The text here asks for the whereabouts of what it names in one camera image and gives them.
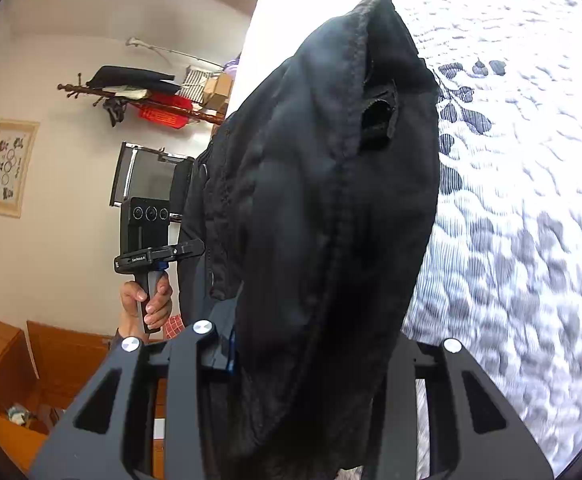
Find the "person's left hand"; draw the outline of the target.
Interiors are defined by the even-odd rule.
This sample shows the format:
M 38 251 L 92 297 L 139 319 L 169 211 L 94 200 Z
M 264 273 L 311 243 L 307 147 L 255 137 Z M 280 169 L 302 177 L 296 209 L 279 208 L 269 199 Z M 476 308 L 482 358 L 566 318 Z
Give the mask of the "person's left hand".
M 169 275 L 163 273 L 157 288 L 151 298 L 135 281 L 127 281 L 120 288 L 120 300 L 122 311 L 118 327 L 119 334 L 123 337 L 137 337 L 143 341 L 149 339 L 144 326 L 150 330 L 161 330 L 172 314 L 173 289 L 169 284 Z

